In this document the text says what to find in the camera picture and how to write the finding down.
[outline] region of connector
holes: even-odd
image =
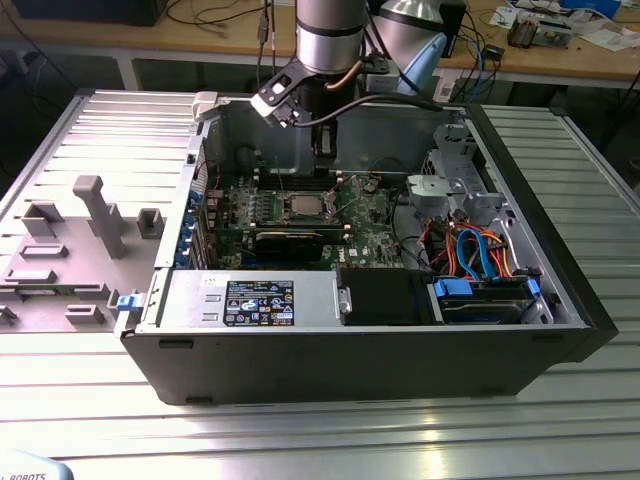
[[[269,17],[263,11],[260,16],[260,23],[258,24],[258,42],[260,45],[264,45],[269,38]]]

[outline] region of floor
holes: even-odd
[[[120,89],[122,82],[115,61],[96,57],[52,56],[79,88]],[[36,54],[28,58],[29,74],[0,77],[0,191],[11,185],[13,177],[29,160],[47,134],[73,92],[49,63]],[[146,90],[242,92],[253,80],[255,68],[248,65],[207,64],[198,67],[188,62],[137,61],[136,68]],[[0,64],[0,75],[4,72]],[[520,84],[511,95],[512,84],[497,82],[475,101],[478,103],[552,106],[564,108],[584,133],[598,143],[607,118],[617,108],[618,92],[570,87],[558,89],[545,85]],[[37,92],[33,98],[30,92]],[[611,142],[605,156],[632,186],[639,179],[629,167],[630,159],[640,155],[640,115],[630,121]]]

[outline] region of warning label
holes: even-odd
[[[230,327],[293,325],[293,282],[227,282],[224,323]]]

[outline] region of robotic end effector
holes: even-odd
[[[335,144],[337,115],[331,114],[354,101],[359,74],[389,71],[378,52],[394,58],[404,72],[396,88],[400,93],[415,93],[415,84],[422,87],[431,77],[446,43],[439,33],[440,1],[390,0],[381,7],[375,25],[368,26],[366,0],[297,3],[296,57],[259,88],[251,104],[272,126],[313,123],[316,156],[323,156],[324,150],[335,158],[334,148],[322,147]],[[366,58],[361,57],[363,37],[371,53]],[[312,119],[307,124],[301,123],[305,111]],[[326,116],[332,118],[319,121]]]

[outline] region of table leg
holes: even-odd
[[[125,90],[142,90],[140,79],[133,67],[133,59],[128,56],[118,56],[116,62],[118,62],[118,70],[120,70]]]
[[[438,84],[433,93],[433,101],[438,103],[448,103],[453,94],[453,87],[456,80],[460,78],[462,70],[458,68],[438,68],[434,76],[438,77]]]

